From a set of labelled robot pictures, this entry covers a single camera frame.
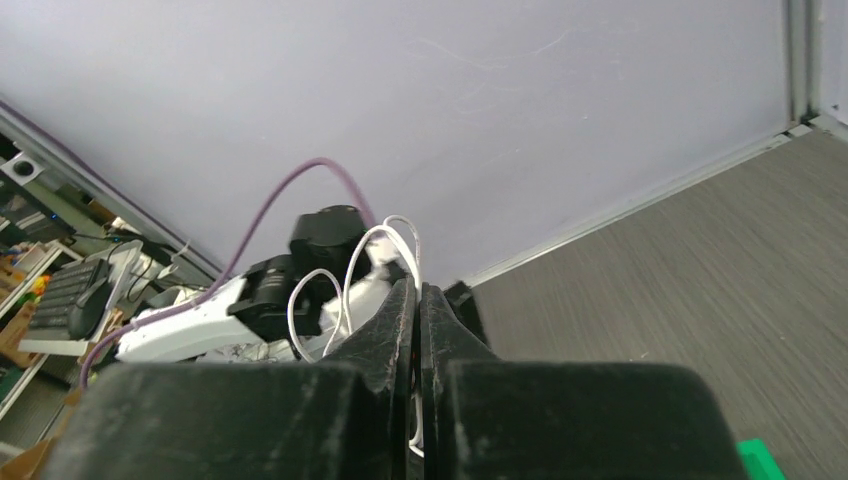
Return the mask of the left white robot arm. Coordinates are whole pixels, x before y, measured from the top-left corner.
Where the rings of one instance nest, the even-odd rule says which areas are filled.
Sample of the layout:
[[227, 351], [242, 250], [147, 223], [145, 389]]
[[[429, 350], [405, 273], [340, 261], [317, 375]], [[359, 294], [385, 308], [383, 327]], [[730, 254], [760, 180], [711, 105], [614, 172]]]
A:
[[343, 284], [351, 254], [366, 230], [352, 206], [336, 205], [300, 216], [289, 253], [252, 265], [203, 303], [184, 301], [183, 313], [151, 324], [142, 321], [153, 310], [138, 314], [132, 329], [118, 341], [117, 359], [291, 361], [300, 356], [288, 342], [291, 332], [308, 355], [319, 359], [324, 347], [342, 342], [367, 322], [392, 284], [406, 274], [391, 241], [372, 237], [351, 273], [352, 318], [337, 318], [341, 301], [336, 289]]

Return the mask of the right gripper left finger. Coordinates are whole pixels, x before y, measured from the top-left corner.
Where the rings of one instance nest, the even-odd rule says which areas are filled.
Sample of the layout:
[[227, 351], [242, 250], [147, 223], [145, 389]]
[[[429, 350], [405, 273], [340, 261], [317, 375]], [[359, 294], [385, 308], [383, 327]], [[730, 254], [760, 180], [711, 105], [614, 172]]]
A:
[[374, 316], [322, 361], [350, 364], [369, 390], [406, 398], [411, 392], [415, 315], [415, 283], [401, 279]]

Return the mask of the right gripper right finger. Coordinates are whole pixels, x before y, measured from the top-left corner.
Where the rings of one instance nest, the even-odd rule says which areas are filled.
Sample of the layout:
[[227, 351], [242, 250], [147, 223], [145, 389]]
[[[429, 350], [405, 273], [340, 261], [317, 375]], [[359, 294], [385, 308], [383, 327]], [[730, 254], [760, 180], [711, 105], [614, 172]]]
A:
[[496, 360], [497, 356], [459, 321], [440, 288], [429, 283], [422, 287], [419, 303], [422, 388], [442, 391], [450, 361]]

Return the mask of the green plastic bin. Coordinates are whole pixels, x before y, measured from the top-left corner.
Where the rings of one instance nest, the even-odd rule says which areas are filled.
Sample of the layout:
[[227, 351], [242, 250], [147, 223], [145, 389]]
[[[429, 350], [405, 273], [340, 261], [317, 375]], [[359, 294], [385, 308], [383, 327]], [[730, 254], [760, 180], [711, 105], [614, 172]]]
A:
[[740, 441], [736, 448], [751, 480], [786, 480], [763, 440], [755, 438]]

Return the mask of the black computer keyboard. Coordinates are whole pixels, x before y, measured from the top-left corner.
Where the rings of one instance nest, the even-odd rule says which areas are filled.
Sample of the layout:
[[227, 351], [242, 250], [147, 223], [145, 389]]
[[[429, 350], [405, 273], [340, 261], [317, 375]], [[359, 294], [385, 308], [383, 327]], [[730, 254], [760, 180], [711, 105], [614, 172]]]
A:
[[69, 340], [89, 338], [111, 295], [110, 273], [111, 265], [103, 258], [57, 271], [31, 317], [29, 330], [59, 332]]

